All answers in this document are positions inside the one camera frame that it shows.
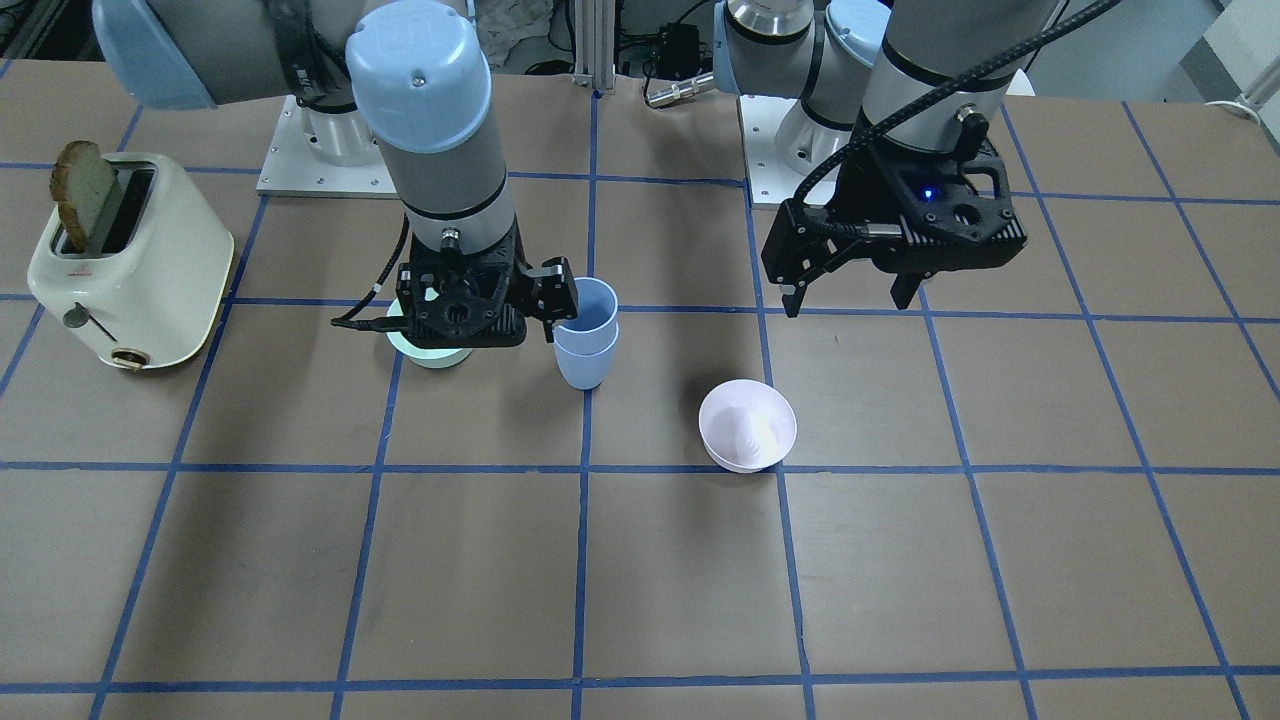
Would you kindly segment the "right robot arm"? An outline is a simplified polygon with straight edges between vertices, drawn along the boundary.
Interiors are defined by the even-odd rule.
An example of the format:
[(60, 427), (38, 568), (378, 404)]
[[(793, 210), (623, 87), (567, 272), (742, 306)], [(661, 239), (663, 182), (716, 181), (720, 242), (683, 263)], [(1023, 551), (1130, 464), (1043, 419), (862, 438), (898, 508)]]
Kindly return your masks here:
[(472, 23), (442, 1), (96, 1), (95, 37), (143, 106), (216, 108), (288, 94), (356, 111), (404, 219), (384, 277), (398, 316), (333, 319), (420, 348), (521, 345), (579, 315), (568, 259), (524, 255), (492, 73)]

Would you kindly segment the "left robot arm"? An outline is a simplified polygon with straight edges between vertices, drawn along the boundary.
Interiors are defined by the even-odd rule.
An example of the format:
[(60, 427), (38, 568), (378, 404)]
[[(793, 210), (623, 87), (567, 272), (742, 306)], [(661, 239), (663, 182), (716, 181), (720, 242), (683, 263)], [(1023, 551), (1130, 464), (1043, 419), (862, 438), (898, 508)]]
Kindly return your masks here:
[(905, 309), (941, 272), (1000, 268), (1027, 245), (989, 123), (1019, 68), (1001, 53), (1046, 29), (1051, 1), (718, 1), (714, 77), (795, 99), (815, 129), (762, 249), (788, 316), (845, 263), (893, 275)]

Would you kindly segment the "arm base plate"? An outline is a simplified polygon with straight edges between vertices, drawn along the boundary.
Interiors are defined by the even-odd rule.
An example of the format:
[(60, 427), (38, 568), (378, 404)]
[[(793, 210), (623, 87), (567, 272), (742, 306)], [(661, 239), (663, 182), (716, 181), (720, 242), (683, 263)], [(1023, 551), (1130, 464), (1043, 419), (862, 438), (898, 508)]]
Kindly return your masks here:
[(280, 197), (393, 199), (378, 142), (357, 111), (326, 114), (287, 96), (256, 190)]
[(818, 164), (844, 147), (852, 132), (814, 120), (797, 99), (739, 97), (753, 204), (777, 208)]

